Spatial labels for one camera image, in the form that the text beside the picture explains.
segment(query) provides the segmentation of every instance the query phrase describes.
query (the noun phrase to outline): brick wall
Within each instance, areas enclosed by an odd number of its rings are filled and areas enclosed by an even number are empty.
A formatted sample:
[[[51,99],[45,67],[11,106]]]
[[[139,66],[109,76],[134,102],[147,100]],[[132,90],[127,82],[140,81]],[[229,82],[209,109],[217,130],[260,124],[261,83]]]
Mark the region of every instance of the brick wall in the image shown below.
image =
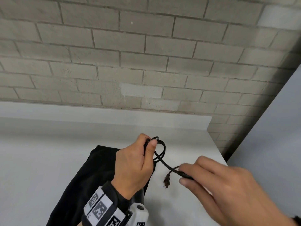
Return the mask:
[[[0,0],[0,100],[213,116],[233,152],[301,63],[301,0]]]

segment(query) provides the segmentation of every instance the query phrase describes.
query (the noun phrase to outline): power cord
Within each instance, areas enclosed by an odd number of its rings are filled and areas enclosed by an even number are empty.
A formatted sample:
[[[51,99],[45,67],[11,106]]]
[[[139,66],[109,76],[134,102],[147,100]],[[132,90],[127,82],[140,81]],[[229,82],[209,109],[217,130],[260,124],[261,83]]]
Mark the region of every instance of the power cord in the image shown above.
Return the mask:
[[[153,161],[154,161],[155,164],[156,164],[157,162],[161,161],[161,162],[163,163],[163,165],[164,165],[165,167],[167,167],[167,168],[170,170],[170,172],[166,175],[166,177],[165,177],[165,179],[164,179],[164,181],[163,181],[164,186],[165,186],[166,188],[168,188],[168,186],[170,186],[170,174],[171,174],[171,172],[174,172],[174,173],[176,173],[177,175],[180,175],[180,176],[183,177],[183,178],[188,178],[188,179],[194,180],[193,177],[191,177],[191,176],[185,174],[184,172],[182,172],[182,171],[177,171],[176,169],[179,168],[180,166],[177,166],[177,167],[172,168],[172,167],[170,167],[167,163],[164,162],[164,160],[163,160],[162,158],[163,158],[164,155],[165,155],[166,146],[165,146],[165,143],[164,143],[162,140],[159,139],[159,137],[154,137],[154,138],[152,138],[152,139],[147,139],[147,140],[146,140],[146,142],[145,142],[145,144],[144,144],[144,153],[145,153],[145,150],[146,150],[146,146],[148,145],[148,143],[149,143],[151,140],[157,140],[158,144],[161,144],[161,145],[163,145],[163,147],[164,147],[164,149],[163,149],[163,151],[161,152],[161,154],[158,154],[158,153],[155,151],[156,158],[154,158]]]

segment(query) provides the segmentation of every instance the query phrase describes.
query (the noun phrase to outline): person's left hand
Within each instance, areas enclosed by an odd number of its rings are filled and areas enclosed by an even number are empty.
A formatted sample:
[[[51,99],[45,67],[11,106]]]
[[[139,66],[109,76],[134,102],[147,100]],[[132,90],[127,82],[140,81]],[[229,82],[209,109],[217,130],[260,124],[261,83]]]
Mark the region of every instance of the person's left hand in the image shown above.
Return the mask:
[[[111,184],[127,200],[146,185],[153,172],[157,140],[148,143],[143,156],[146,139],[151,138],[140,134],[132,145],[116,153],[115,176]]]

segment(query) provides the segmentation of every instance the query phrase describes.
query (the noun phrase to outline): finger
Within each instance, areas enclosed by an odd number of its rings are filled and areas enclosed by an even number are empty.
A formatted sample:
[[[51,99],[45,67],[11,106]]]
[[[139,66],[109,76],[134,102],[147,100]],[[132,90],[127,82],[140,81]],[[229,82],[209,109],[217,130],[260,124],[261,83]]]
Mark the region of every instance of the finger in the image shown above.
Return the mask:
[[[179,167],[179,171],[183,171],[192,176],[194,180],[213,194],[216,193],[223,182],[219,176],[216,176],[197,164],[184,163]]]
[[[229,176],[229,168],[227,166],[205,156],[198,157],[194,164],[197,164],[205,170],[210,171],[211,173],[216,174],[222,178]]]
[[[217,206],[214,198],[202,186],[200,186],[196,181],[186,178],[181,178],[179,183],[189,189],[198,198],[208,215],[213,220],[218,222],[220,225],[223,225],[222,222],[224,222],[224,215]]]
[[[158,143],[157,140],[151,140],[146,146],[142,169],[143,168],[153,169],[153,154],[156,150],[157,143]]]
[[[145,144],[145,142],[146,142],[146,139],[151,139],[151,137],[149,137],[148,135],[145,135],[145,134],[141,133],[141,134],[138,136],[138,138],[137,138],[137,140],[136,140],[135,142],[136,142],[137,144],[143,146],[143,145]]]

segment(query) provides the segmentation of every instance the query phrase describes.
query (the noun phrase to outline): hand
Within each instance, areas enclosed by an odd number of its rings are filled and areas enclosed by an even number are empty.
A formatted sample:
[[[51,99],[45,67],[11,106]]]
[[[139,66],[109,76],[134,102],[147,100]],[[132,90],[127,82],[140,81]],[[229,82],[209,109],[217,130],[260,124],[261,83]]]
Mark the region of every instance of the hand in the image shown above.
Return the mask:
[[[201,156],[193,165],[182,164],[179,170],[195,179],[181,178],[180,184],[188,188],[209,216],[222,226],[296,226],[280,212],[246,169],[227,167]]]
[[[157,140],[151,140],[144,154],[145,134],[140,134],[130,146],[116,153],[115,176],[111,184],[127,200],[141,190],[153,173],[153,154]]]

